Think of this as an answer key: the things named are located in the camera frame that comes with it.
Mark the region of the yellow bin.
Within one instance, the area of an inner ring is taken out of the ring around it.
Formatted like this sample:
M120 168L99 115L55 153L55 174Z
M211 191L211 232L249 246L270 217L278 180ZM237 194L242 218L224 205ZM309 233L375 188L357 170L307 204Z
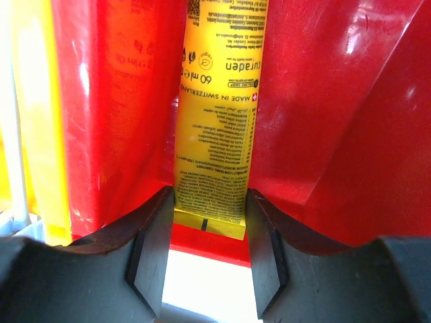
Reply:
M28 236L51 246L71 240L59 69L50 1L11 1L11 59L28 212L13 231L11 190L1 130L1 235Z

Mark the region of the yellow toothpaste tube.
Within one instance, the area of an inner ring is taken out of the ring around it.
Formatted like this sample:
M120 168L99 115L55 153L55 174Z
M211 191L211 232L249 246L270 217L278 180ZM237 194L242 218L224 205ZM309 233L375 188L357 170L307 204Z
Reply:
M267 1L189 1L174 143L174 220L242 240Z

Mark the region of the red toothpaste bin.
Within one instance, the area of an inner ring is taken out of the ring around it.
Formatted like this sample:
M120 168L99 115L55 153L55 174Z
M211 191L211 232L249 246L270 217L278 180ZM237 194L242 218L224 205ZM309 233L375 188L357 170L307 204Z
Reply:
M53 1L71 236L174 187L189 1ZM430 234L430 2L267 1L248 189L351 246ZM248 266L174 223L178 251Z

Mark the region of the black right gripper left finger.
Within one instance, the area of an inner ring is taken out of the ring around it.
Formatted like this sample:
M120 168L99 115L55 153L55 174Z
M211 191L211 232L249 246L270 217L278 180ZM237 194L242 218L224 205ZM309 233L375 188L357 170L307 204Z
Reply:
M2 322L153 322L161 312L173 189L68 246L1 239Z

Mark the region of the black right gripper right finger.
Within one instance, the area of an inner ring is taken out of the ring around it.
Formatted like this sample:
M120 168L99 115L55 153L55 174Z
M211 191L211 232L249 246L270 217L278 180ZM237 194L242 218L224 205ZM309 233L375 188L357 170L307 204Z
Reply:
M258 318L264 322L429 322L430 239L386 236L358 247L332 240L246 196Z

